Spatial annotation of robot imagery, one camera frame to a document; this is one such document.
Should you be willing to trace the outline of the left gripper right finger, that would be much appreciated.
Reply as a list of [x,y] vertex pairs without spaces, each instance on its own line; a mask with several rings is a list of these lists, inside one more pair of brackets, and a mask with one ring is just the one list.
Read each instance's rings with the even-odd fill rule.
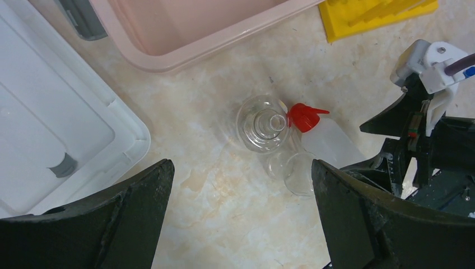
[[328,268],[473,268],[474,219],[429,209],[322,160],[311,166]]

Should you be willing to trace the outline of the white wash bottle red cap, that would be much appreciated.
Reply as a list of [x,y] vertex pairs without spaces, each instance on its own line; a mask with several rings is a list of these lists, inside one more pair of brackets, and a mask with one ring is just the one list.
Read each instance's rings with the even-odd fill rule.
[[365,160],[345,131],[328,114],[327,110],[303,103],[290,108],[287,117],[291,126],[300,131],[303,149],[338,169]]

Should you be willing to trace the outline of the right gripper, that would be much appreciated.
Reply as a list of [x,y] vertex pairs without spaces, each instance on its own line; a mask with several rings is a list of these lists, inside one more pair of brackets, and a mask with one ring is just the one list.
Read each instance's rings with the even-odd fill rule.
[[474,217],[474,120],[443,116],[426,136],[428,107],[434,96],[421,83],[406,83],[401,90],[395,103],[360,125],[362,132],[386,137],[380,152],[344,171],[402,197],[404,178],[415,161],[415,191],[409,201]]

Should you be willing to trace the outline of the yellow test tube rack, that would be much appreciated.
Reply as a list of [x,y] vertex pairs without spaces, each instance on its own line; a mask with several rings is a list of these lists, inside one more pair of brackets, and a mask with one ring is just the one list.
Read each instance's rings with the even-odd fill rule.
[[433,13],[437,0],[323,1],[318,4],[327,41],[334,41]]

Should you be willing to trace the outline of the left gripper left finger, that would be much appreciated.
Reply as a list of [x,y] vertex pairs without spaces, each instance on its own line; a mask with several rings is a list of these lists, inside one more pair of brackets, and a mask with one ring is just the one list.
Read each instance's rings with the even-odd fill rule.
[[2,268],[150,268],[175,167],[138,174],[41,215],[1,220]]

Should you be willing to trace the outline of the white bin lid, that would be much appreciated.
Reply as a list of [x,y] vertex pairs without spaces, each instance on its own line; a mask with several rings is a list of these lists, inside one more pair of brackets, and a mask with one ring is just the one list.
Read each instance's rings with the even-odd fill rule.
[[40,215],[113,185],[146,125],[28,1],[1,2],[1,217]]

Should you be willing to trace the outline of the pink plastic bin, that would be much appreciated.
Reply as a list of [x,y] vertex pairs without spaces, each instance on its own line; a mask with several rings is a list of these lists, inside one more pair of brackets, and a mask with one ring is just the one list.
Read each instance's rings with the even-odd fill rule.
[[147,72],[184,68],[317,5],[317,1],[58,1],[79,37],[109,37]]

